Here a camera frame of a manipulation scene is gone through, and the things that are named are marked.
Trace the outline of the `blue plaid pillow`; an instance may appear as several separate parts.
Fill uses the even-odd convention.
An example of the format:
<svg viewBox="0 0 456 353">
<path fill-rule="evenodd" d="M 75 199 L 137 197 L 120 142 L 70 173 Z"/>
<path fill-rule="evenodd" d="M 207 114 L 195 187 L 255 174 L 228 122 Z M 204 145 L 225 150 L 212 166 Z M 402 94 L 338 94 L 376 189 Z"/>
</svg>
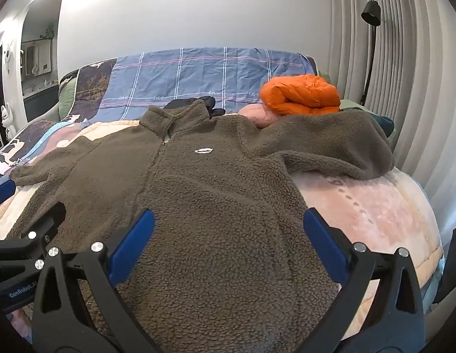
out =
<svg viewBox="0 0 456 353">
<path fill-rule="evenodd" d="M 120 57 L 94 122 L 140 119 L 150 106 L 211 96 L 235 113 L 259 102 L 259 90 L 275 76 L 317 73 L 309 56 L 236 47 L 179 48 Z"/>
</svg>

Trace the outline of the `orange puffer jacket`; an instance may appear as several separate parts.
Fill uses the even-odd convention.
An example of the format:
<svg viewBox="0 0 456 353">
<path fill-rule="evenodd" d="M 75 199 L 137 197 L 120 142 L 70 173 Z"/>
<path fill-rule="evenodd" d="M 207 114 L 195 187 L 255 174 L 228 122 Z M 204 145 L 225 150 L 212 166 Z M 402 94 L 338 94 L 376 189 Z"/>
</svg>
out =
<svg viewBox="0 0 456 353">
<path fill-rule="evenodd" d="M 261 101 L 280 116 L 324 115 L 340 111 L 336 87 L 321 76 L 275 76 L 262 85 Z"/>
</svg>

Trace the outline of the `dark green garment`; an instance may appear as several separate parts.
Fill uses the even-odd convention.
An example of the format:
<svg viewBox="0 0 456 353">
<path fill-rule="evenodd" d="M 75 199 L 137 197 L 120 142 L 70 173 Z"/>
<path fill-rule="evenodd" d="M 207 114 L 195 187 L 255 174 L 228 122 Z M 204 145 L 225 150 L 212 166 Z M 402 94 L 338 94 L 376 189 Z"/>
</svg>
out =
<svg viewBox="0 0 456 353">
<path fill-rule="evenodd" d="M 378 123 L 378 125 L 381 127 L 381 129 L 384 131 L 385 136 L 389 138 L 394 130 L 395 130 L 395 124 L 394 121 L 386 116 L 379 116 L 376 115 L 375 113 L 371 111 L 366 111 L 375 121 Z"/>
</svg>

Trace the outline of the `brown fleece jacket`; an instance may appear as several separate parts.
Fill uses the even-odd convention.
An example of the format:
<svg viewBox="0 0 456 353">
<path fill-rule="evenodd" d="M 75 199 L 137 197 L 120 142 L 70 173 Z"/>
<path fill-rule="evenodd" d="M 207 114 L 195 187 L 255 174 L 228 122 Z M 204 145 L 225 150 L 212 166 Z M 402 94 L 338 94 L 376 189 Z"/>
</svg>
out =
<svg viewBox="0 0 456 353">
<path fill-rule="evenodd" d="M 155 231 L 120 292 L 157 345 L 292 352 L 338 291 L 304 233 L 292 174 L 368 180 L 392 167 L 382 129 L 363 111 L 259 129 L 244 116 L 211 117 L 202 102 L 151 107 L 134 127 L 81 136 L 12 171 L 19 186 L 41 185 L 10 236 L 62 202 L 54 244 L 74 252 L 150 209 Z"/>
</svg>

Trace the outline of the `white cat figurine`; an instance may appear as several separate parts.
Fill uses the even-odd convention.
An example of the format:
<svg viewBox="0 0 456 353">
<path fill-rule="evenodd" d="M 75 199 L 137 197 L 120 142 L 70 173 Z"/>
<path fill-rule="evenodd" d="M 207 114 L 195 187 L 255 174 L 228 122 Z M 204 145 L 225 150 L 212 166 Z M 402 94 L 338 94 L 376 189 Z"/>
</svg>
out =
<svg viewBox="0 0 456 353">
<path fill-rule="evenodd" d="M 12 140 L 17 133 L 14 125 L 13 112 L 10 108 L 9 103 L 5 103 L 1 106 L 2 125 L 5 129 L 5 135 L 8 141 Z"/>
</svg>

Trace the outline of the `pink quilted jacket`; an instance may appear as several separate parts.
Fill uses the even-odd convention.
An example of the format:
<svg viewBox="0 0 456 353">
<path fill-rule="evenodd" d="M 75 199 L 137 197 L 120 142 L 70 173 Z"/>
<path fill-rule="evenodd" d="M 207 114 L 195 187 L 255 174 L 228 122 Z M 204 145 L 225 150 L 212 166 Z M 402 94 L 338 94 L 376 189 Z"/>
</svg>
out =
<svg viewBox="0 0 456 353">
<path fill-rule="evenodd" d="M 280 118 L 264 104 L 248 104 L 238 114 L 248 118 L 258 128 L 267 128 Z"/>
</svg>

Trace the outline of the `black floor lamp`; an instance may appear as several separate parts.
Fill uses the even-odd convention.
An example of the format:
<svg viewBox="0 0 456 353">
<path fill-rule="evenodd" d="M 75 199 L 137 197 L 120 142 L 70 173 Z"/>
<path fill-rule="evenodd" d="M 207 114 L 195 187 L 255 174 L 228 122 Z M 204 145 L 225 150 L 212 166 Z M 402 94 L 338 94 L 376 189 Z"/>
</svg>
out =
<svg viewBox="0 0 456 353">
<path fill-rule="evenodd" d="M 371 83 L 372 78 L 372 68 L 375 59 L 375 50 L 376 50 L 376 31 L 377 28 L 381 25 L 381 7 L 379 2 L 376 0 L 370 0 L 365 5 L 362 13 L 361 18 L 364 22 L 368 24 L 370 27 L 370 41 L 368 43 L 368 60 L 367 60 L 367 73 L 364 82 L 364 90 L 362 94 L 362 98 L 360 100 L 361 105 L 365 105 L 368 90 Z"/>
</svg>

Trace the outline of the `green striped pillow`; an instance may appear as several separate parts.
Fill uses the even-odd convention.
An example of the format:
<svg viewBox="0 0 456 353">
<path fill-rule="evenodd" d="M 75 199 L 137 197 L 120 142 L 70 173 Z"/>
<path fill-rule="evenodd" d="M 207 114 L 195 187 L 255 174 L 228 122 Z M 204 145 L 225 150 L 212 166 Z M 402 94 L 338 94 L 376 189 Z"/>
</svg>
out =
<svg viewBox="0 0 456 353">
<path fill-rule="evenodd" d="M 58 114 L 60 120 L 65 119 L 73 107 L 78 73 L 78 70 L 68 73 L 59 83 Z"/>
</svg>

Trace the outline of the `pink plush blanket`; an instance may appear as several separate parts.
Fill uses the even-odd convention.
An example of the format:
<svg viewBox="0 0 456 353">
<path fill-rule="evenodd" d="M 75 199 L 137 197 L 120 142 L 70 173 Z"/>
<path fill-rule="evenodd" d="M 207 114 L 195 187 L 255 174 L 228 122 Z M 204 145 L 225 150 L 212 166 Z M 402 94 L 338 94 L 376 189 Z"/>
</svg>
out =
<svg viewBox="0 0 456 353">
<path fill-rule="evenodd" d="M 85 128 L 84 125 L 65 124 L 54 133 L 51 130 L 45 132 L 38 142 L 38 151 L 28 159 L 30 163 L 55 148 L 68 146 L 80 136 L 89 140 L 99 139 L 134 127 L 138 120 L 98 122 Z M 6 172 L 15 164 L 12 157 L 18 156 L 18 151 L 25 151 L 25 143 L 16 137 L 5 151 L 0 151 L 0 157 L 4 157 L 3 161 L 0 159 L 0 172 Z M 351 242 L 362 242 L 371 250 L 382 253 L 406 248 L 415 266 L 419 286 L 424 291 L 423 307 L 426 312 L 435 297 L 443 271 L 443 248 L 431 204 L 417 182 L 397 168 L 369 181 L 325 177 L 314 172 L 294 174 L 293 181 L 307 206 L 316 207 L 329 226 L 341 229 Z M 0 240 L 8 235 L 40 185 L 18 188 L 10 199 L 0 205 Z M 368 286 L 343 339 L 359 331 L 377 287 L 378 281 Z"/>
</svg>

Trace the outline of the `dark patterned pillow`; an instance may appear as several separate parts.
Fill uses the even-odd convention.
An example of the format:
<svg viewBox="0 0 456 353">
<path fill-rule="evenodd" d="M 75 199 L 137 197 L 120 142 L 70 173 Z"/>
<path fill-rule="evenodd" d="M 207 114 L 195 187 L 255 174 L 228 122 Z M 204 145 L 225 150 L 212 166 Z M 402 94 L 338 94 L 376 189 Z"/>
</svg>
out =
<svg viewBox="0 0 456 353">
<path fill-rule="evenodd" d="M 77 121 L 83 122 L 97 115 L 116 62 L 116 58 L 110 58 L 84 65 L 66 74 L 61 79 L 61 84 L 65 81 L 67 83 L 74 82 L 71 108 L 63 119 L 70 119 L 77 115 Z"/>
</svg>

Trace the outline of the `patterned bed sheet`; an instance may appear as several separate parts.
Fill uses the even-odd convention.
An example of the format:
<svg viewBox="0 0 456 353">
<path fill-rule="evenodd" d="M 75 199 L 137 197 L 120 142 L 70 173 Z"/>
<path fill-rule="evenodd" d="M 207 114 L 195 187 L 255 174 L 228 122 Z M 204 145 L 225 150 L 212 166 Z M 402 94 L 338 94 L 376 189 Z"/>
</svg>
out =
<svg viewBox="0 0 456 353">
<path fill-rule="evenodd" d="M 20 131 L 0 150 L 0 179 L 15 166 L 32 164 L 58 147 L 66 147 L 91 123 L 81 115 L 64 121 L 38 120 Z"/>
</svg>

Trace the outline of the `grey pleated curtain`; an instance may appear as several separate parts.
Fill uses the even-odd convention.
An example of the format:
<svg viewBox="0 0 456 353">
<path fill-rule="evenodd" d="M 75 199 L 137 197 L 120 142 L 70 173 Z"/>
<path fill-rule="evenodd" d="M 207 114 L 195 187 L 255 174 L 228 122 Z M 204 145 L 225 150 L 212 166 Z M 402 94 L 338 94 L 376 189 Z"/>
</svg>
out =
<svg viewBox="0 0 456 353">
<path fill-rule="evenodd" d="M 347 100 L 360 102 L 370 0 L 332 0 L 329 75 Z M 365 106 L 391 118 L 396 166 L 425 190 L 443 240 L 456 228 L 456 11 L 449 0 L 376 0 L 372 78 Z"/>
</svg>

